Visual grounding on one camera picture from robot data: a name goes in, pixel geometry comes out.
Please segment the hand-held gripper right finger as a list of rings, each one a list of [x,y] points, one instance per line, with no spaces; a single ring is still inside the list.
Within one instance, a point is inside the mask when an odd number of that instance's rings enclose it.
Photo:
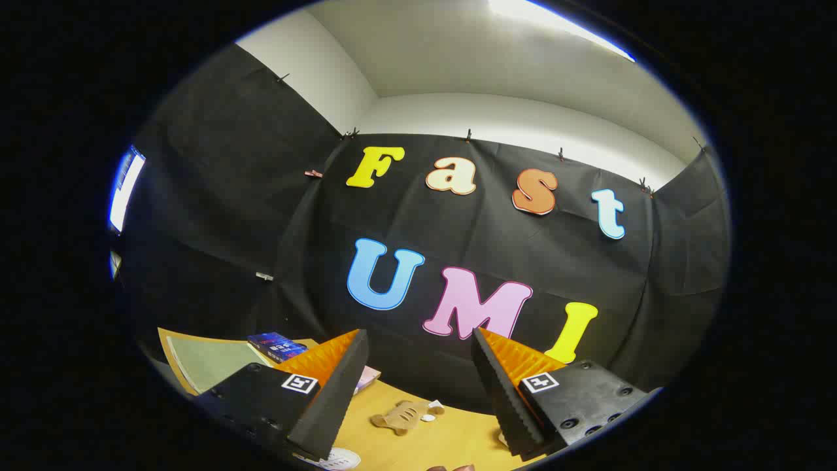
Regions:
[[[591,360],[563,364],[484,328],[471,355],[512,455],[535,459],[579,447],[657,398]]]

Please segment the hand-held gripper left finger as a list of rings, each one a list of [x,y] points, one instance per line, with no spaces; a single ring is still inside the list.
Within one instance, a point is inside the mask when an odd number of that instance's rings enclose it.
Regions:
[[[195,402],[219,425],[284,461],[326,459],[368,357],[367,331],[354,329],[278,366],[246,364]]]

